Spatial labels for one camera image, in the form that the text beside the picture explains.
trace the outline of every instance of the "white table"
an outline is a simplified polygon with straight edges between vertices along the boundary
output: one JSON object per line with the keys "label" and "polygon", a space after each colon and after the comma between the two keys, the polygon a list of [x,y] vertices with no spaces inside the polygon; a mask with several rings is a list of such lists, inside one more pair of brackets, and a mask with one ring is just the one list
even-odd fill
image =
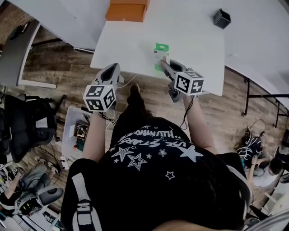
{"label": "white table", "polygon": [[212,15],[222,0],[151,0],[143,23],[107,21],[92,68],[119,63],[121,70],[167,78],[154,69],[155,43],[169,45],[169,56],[205,77],[204,90],[221,96],[224,82],[224,31]]}

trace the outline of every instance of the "wooden floor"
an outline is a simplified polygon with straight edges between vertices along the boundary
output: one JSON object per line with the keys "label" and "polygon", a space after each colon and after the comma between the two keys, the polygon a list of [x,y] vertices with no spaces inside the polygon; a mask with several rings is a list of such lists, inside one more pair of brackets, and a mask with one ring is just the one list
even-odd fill
{"label": "wooden floor", "polygon": [[[13,5],[9,6],[9,11],[6,11],[6,17],[0,15],[0,31],[6,31],[0,36],[0,44],[3,44],[13,27],[21,25],[23,21],[29,21],[31,17],[24,12],[16,9]],[[22,21],[11,20],[20,15]],[[52,39],[54,35],[50,34],[44,28],[41,28],[37,34],[34,43],[43,41],[43,38]],[[91,83],[97,69],[89,67],[92,55],[79,53],[64,42],[53,43],[48,45],[37,46],[33,48],[28,56],[23,79],[35,80],[39,82],[57,84],[54,90],[42,89],[36,87],[15,87],[7,88],[6,93],[14,96],[20,93],[27,95],[36,95],[40,97],[49,97],[58,101],[63,94],[67,95],[67,99],[61,106],[57,114],[62,120],[65,120],[67,108],[70,105],[81,107],[84,106],[83,93],[87,85]],[[126,83],[132,78],[132,74],[123,74]],[[155,116],[164,117],[177,125],[180,125],[184,116],[184,106],[182,103],[174,104],[168,95],[168,80],[155,79],[144,76],[137,76],[133,82],[138,83],[140,92],[144,98],[147,109],[151,110]],[[241,112],[245,107],[247,85],[243,78],[225,70],[223,96],[218,97],[212,94],[200,96],[199,102],[205,119],[208,122],[212,131],[216,148],[219,153],[234,152],[234,147],[240,138],[243,136],[245,129],[251,126],[256,120],[262,119],[255,124],[253,132],[260,134],[265,133],[265,152],[273,155],[276,147],[280,145],[280,141],[284,134],[284,130],[288,127],[287,120],[284,117],[279,119],[279,125],[275,129],[272,124],[275,123],[277,109],[265,99],[250,99],[248,115],[241,116]],[[117,90],[117,106],[116,118],[126,108],[126,98],[129,94],[129,86]],[[251,94],[264,94],[262,90],[252,84]],[[109,111],[108,116],[112,117],[113,112]],[[106,148],[108,149],[113,126],[110,125],[106,131]],[[63,126],[57,128],[58,136],[62,138]],[[61,141],[52,141],[56,158],[61,155]],[[53,153],[50,145],[42,148]],[[47,160],[56,162],[55,159],[47,154],[43,154],[40,149],[34,148],[20,162],[25,170],[29,170],[37,162],[34,156],[39,155]],[[55,185],[65,187],[68,171],[62,171],[59,180]],[[254,189],[254,204],[260,207],[265,202],[264,192],[270,193],[274,184],[266,188]],[[60,211],[62,199],[52,205],[52,209]]]}

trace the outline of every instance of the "hand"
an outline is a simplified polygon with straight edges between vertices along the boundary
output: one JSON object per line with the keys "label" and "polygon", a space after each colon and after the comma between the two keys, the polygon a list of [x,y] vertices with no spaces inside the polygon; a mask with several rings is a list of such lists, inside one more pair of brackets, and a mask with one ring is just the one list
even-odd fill
{"label": "hand", "polygon": [[252,158],[252,165],[256,165],[258,163],[258,156],[254,156]]}

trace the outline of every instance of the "office chair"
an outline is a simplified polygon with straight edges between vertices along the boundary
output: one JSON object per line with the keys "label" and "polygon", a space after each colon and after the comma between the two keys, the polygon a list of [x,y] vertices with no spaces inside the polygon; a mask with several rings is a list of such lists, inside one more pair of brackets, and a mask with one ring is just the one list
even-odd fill
{"label": "office chair", "polygon": [[66,95],[52,109],[49,98],[6,95],[5,109],[0,109],[0,155],[11,153],[18,163],[31,148],[49,144],[53,137],[59,141],[56,113],[64,99]]}

